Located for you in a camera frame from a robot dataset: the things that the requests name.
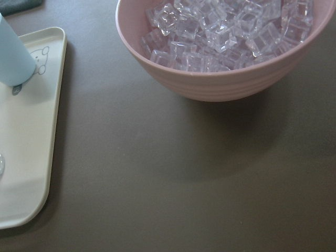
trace plastic cup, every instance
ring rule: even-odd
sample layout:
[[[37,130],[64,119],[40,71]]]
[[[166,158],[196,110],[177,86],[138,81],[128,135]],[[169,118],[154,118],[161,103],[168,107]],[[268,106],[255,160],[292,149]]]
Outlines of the plastic cup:
[[[0,82],[16,86],[34,73],[36,62],[0,13]]]

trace bowl rim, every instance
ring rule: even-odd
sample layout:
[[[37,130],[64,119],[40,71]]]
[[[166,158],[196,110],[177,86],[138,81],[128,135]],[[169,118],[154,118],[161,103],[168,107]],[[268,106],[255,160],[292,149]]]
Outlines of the bowl rim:
[[[117,31],[118,34],[121,38],[121,40],[123,41],[124,45],[127,47],[127,49],[129,50],[129,52],[131,54],[133,54],[137,59],[145,62],[147,65],[152,66],[153,68],[158,68],[163,72],[167,72],[167,73],[172,73],[172,74],[177,74],[177,75],[183,75],[183,76],[196,76],[196,77],[208,77],[208,76],[212,76],[212,77],[218,77],[218,76],[231,76],[231,75],[238,75],[238,74],[242,74],[242,73],[249,73],[255,70],[260,70],[263,69],[265,66],[269,66],[269,65],[273,65],[279,61],[282,61],[284,58],[287,58],[288,56],[294,55],[295,53],[297,53],[298,51],[300,51],[301,49],[310,46],[314,40],[323,32],[323,30],[325,29],[325,27],[327,26],[327,24],[329,23],[330,19],[333,17],[335,10],[336,10],[336,0],[332,0],[332,6],[331,8],[329,8],[327,15],[325,16],[325,18],[323,19],[323,21],[320,23],[320,25],[318,27],[316,27],[315,31],[313,31],[308,38],[298,44],[296,47],[293,47],[292,49],[290,49],[289,51],[285,52],[284,54],[277,56],[273,59],[269,59],[265,62],[259,63],[259,64],[255,64],[252,66],[248,66],[248,67],[244,67],[244,68],[240,68],[240,69],[234,69],[234,70],[230,70],[230,71],[220,71],[220,72],[192,72],[192,71],[184,71],[184,70],[177,70],[174,68],[169,68],[169,67],[164,67],[161,66],[159,64],[156,64],[154,62],[152,62],[151,60],[145,58],[144,56],[142,56],[140,53],[138,53],[136,50],[133,49],[133,47],[127,42],[127,40],[125,39],[120,26],[119,26],[119,10],[120,10],[120,5],[121,2],[123,0],[118,0],[117,2],[117,7],[116,7],[116,12],[115,12],[115,24],[117,27]]]

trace cartoon bear print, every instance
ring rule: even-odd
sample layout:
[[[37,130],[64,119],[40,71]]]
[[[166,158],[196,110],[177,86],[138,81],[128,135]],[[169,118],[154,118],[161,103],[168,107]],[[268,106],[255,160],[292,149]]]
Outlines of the cartoon bear print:
[[[30,55],[36,60],[36,69],[34,74],[42,75],[46,72],[46,65],[48,61],[49,46],[43,49],[35,50]]]

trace gray table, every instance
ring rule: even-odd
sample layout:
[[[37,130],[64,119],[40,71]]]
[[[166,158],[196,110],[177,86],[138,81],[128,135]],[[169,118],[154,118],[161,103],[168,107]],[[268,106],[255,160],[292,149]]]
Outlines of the gray table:
[[[68,36],[49,198],[0,251],[336,251],[336,17],[295,71],[225,103],[154,81],[117,0],[45,0],[7,20]]]

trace pile of ice cubes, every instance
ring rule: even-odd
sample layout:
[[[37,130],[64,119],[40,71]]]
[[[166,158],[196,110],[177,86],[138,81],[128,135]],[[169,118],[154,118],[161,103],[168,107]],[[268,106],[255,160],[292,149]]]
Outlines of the pile of ice cubes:
[[[146,56],[178,70],[218,72],[275,58],[303,42],[313,0],[164,0],[146,10]]]

